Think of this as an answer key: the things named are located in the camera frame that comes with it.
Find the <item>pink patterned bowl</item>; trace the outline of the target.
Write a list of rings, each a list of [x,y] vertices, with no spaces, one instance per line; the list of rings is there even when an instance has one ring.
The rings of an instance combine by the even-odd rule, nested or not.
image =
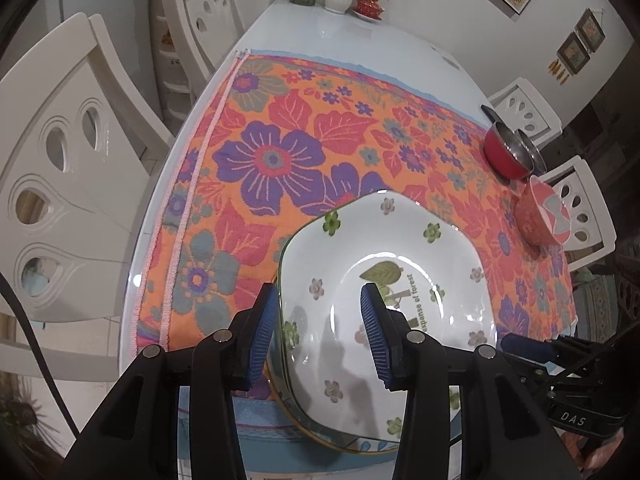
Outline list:
[[[531,176],[514,206],[516,226],[532,246],[563,246],[572,235],[570,212],[559,194]]]

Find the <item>blue leaf round plate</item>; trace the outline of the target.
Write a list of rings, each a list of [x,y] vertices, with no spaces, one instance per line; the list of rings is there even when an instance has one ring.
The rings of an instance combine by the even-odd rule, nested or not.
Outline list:
[[[349,243],[295,233],[282,250],[280,358],[285,400],[300,423],[340,448],[371,451],[400,438],[405,396],[376,376],[360,312],[360,289],[373,283],[390,310],[424,328],[416,303],[420,278],[406,248]]]

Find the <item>large white floral plate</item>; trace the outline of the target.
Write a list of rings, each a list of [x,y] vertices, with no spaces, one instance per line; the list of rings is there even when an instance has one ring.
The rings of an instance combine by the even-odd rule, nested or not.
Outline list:
[[[480,254],[452,224],[385,190],[314,219],[279,261],[283,375],[310,420],[353,436],[396,442],[406,396],[378,379],[360,310],[365,284],[446,347],[496,344]]]

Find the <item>red steel bowl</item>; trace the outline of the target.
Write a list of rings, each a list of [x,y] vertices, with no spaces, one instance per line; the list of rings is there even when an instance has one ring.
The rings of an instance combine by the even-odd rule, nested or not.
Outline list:
[[[503,179],[525,180],[547,172],[547,164],[533,141],[522,130],[511,130],[503,122],[494,122],[487,130],[483,153]]]

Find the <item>white chair near right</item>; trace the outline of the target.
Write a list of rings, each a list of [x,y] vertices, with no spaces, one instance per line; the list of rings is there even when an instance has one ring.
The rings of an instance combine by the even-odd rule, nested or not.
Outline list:
[[[617,235],[600,185],[591,168],[579,155],[541,176],[562,198],[570,212],[572,235],[564,244],[568,270],[591,266],[612,254]]]

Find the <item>white chair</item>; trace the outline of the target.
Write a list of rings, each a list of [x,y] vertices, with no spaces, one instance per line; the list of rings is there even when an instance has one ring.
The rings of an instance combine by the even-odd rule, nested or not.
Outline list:
[[[564,244],[568,270],[591,266],[612,254],[617,235],[600,185],[591,168],[579,155],[541,176],[562,198],[570,212],[572,235]]]
[[[77,13],[1,81],[1,272],[27,317],[122,313],[157,157],[174,135],[119,61],[104,19]]]
[[[526,78],[516,78],[488,101],[510,129],[522,130],[540,150],[562,133],[561,119]]]
[[[240,40],[235,0],[162,0],[168,30],[191,93],[200,96]]]

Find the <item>black smartphone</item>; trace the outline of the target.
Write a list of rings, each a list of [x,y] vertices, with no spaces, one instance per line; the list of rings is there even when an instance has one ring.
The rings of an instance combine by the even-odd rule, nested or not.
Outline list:
[[[502,119],[502,117],[492,107],[482,104],[480,106],[480,109],[492,124],[504,124],[504,120]]]

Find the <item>white chair far right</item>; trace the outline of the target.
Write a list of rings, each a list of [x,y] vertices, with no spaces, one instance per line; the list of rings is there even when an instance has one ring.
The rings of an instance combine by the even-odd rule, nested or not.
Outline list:
[[[522,130],[540,150],[562,133],[561,119],[526,78],[516,78],[488,101],[510,129]]]

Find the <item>lower small framed picture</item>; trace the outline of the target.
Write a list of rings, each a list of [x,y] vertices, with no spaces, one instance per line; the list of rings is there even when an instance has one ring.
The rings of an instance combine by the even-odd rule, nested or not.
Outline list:
[[[573,75],[577,75],[590,61],[586,47],[578,38],[576,32],[571,32],[559,47],[560,60]]]

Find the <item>small framed picture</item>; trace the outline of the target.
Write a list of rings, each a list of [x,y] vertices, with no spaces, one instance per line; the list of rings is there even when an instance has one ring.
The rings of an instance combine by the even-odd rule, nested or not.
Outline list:
[[[560,60],[573,75],[577,75],[590,61],[586,47],[578,38],[576,32],[571,32],[559,47]]]
[[[590,9],[585,10],[584,14],[582,14],[576,25],[576,30],[584,45],[591,52],[596,52],[605,40],[604,31]]]

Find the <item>white chair near left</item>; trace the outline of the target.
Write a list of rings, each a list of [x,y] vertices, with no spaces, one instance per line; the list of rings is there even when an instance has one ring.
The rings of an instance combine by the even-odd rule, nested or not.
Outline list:
[[[119,61],[104,19],[77,13],[1,81],[1,272],[27,317],[122,313],[157,157],[174,135]]]

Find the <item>upper small framed picture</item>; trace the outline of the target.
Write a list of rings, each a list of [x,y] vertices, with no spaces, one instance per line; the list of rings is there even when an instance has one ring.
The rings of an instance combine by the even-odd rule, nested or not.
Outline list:
[[[584,45],[591,52],[596,52],[605,40],[604,31],[590,9],[585,10],[584,14],[582,14],[576,25],[576,30]]]

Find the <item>floral orange tablecloth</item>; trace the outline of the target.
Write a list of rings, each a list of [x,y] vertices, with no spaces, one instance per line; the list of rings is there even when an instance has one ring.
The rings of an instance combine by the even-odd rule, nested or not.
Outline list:
[[[122,318],[125,360],[226,326],[301,226],[318,220],[335,236],[339,206],[386,188],[472,240],[500,334],[575,329],[566,258],[523,242],[513,213],[523,188],[485,162],[476,122],[363,70],[265,53],[237,55],[194,117],[157,187]]]

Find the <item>red lidded cup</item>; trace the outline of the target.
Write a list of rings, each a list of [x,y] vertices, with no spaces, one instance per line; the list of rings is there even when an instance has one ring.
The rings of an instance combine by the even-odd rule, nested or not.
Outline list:
[[[378,0],[357,0],[352,12],[365,20],[377,22],[382,20],[384,9]]]

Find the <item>white chair far left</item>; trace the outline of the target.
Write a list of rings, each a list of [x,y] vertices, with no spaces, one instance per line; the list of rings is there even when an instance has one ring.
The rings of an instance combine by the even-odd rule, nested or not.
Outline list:
[[[235,0],[162,0],[168,30],[191,93],[200,96],[240,40]]]

